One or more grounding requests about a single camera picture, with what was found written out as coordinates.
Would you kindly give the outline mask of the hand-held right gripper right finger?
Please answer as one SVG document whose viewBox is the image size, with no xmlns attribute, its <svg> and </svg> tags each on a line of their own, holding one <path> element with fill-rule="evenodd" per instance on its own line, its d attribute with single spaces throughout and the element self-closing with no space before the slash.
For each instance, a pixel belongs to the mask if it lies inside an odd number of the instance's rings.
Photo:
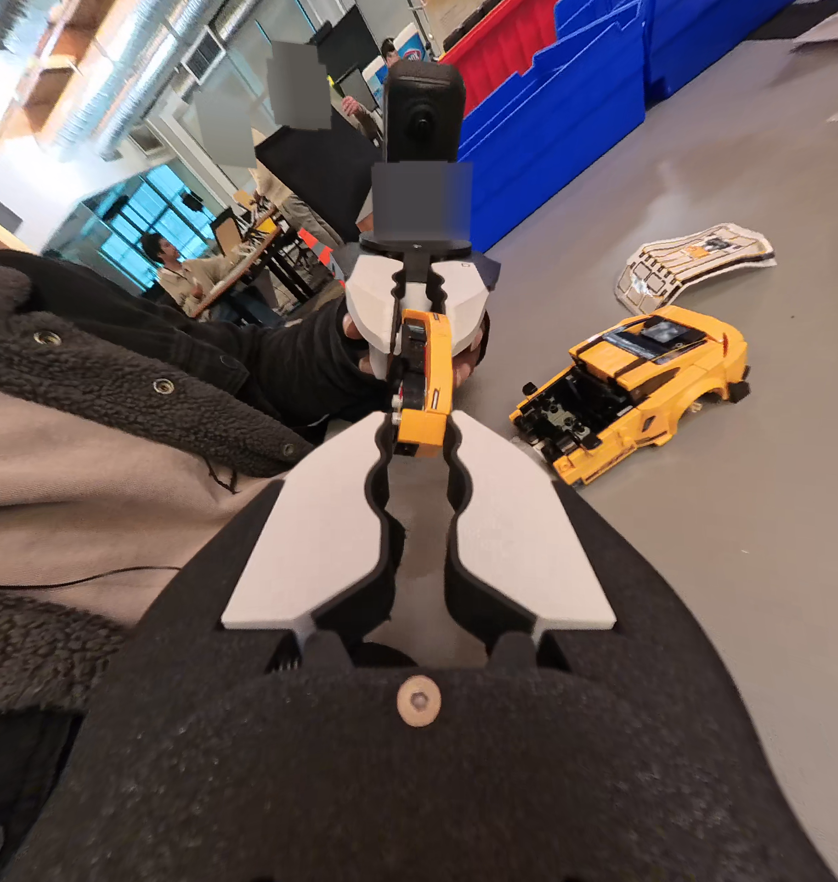
<svg viewBox="0 0 838 882">
<path fill-rule="evenodd" d="M 610 631 L 617 619 L 540 460 L 463 411 L 449 417 L 446 604 L 485 647 L 556 631 Z"/>
</svg>

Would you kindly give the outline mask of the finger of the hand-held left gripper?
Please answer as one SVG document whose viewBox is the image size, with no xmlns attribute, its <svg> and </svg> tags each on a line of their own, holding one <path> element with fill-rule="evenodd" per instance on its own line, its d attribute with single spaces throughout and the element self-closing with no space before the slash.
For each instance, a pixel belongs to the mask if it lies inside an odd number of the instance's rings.
<svg viewBox="0 0 838 882">
<path fill-rule="evenodd" d="M 400 297 L 395 276 L 402 260 L 381 255 L 359 255 L 346 281 L 347 312 L 369 347 L 369 366 L 378 380 L 386 380 L 400 327 Z"/>
<path fill-rule="evenodd" d="M 489 292 L 480 269 L 470 259 L 430 264 L 425 295 L 432 311 L 449 321 L 452 353 L 459 354 L 472 344 L 486 313 Z"/>
</svg>

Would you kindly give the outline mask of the beige hoodie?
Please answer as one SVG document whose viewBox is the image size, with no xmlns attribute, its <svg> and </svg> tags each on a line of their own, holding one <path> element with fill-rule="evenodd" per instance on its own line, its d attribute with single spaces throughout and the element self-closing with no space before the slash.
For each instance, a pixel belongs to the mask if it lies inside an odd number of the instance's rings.
<svg viewBox="0 0 838 882">
<path fill-rule="evenodd" d="M 0 591 L 137 623 L 271 481 L 0 392 Z"/>
</svg>

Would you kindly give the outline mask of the background wooden table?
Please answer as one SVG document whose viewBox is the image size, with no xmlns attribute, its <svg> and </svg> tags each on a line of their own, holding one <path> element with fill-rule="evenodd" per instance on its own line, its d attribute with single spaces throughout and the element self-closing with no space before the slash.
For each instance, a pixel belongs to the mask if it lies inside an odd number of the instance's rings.
<svg viewBox="0 0 838 882">
<path fill-rule="evenodd" d="M 235 292 L 255 285 L 264 271 L 269 271 L 298 305 L 309 303 L 317 294 L 310 285 L 309 248 L 276 206 L 270 205 L 260 213 L 248 212 L 247 218 L 228 209 L 212 221 L 211 228 L 221 252 L 235 263 L 207 290 L 195 317 L 220 300 L 235 304 Z"/>
</svg>

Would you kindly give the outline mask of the silver ceiling duct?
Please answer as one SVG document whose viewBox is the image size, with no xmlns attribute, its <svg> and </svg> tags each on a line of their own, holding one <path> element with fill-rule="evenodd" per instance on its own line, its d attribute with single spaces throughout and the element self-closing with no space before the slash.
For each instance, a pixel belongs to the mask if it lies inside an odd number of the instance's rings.
<svg viewBox="0 0 838 882">
<path fill-rule="evenodd" d="M 60 161 L 83 149 L 112 159 L 208 23 L 209 1 L 113 2 L 36 135 Z"/>
</svg>

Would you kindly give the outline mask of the lego sticker sheet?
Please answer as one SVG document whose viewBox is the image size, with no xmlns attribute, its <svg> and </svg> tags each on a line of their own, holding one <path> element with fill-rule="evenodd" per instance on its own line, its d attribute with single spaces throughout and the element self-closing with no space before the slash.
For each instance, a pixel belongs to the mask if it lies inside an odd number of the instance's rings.
<svg viewBox="0 0 838 882">
<path fill-rule="evenodd" d="M 766 237 L 722 222 L 641 245 L 619 274 L 614 296 L 630 313 L 648 314 L 672 305 L 690 286 L 743 268 L 775 265 L 776 251 Z"/>
</svg>

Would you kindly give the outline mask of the person's left hand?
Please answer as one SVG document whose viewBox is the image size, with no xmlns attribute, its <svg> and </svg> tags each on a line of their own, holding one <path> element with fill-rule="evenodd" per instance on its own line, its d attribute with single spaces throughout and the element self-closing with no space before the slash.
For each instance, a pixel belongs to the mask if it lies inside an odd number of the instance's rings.
<svg viewBox="0 0 838 882">
<path fill-rule="evenodd" d="M 453 356 L 453 389 L 461 387 L 484 358 L 489 343 L 490 329 L 490 316 L 488 312 L 485 312 L 481 325 L 470 344 Z"/>
</svg>

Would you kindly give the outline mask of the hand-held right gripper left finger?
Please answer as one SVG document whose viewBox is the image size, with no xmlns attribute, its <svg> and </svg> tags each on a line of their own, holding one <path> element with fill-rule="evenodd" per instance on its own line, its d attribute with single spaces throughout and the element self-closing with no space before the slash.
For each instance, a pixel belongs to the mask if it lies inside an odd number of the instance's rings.
<svg viewBox="0 0 838 882">
<path fill-rule="evenodd" d="M 222 612 L 227 631 L 318 631 L 363 642 L 394 600 L 386 515 L 391 422 L 371 413 L 317 447 L 281 483 Z"/>
</svg>

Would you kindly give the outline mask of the red plastic bin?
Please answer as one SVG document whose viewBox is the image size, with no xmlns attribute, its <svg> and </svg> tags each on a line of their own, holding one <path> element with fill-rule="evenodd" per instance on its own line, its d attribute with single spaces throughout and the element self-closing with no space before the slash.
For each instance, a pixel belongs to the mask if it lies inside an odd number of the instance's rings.
<svg viewBox="0 0 838 882">
<path fill-rule="evenodd" d="M 556 39 L 555 1 L 485 2 L 475 25 L 445 51 L 466 87 L 468 116 L 514 74 L 531 66 L 536 52 Z"/>
</svg>

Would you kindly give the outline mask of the yellow lego car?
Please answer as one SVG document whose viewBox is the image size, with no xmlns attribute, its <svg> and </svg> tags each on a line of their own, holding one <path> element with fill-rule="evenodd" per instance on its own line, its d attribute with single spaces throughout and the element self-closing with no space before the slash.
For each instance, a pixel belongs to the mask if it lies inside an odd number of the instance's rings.
<svg viewBox="0 0 838 882">
<path fill-rule="evenodd" d="M 747 353 L 732 325 L 663 307 L 571 347 L 566 369 L 524 385 L 510 422 L 562 481 L 587 486 L 634 452 L 666 444 L 703 400 L 744 400 Z"/>
</svg>

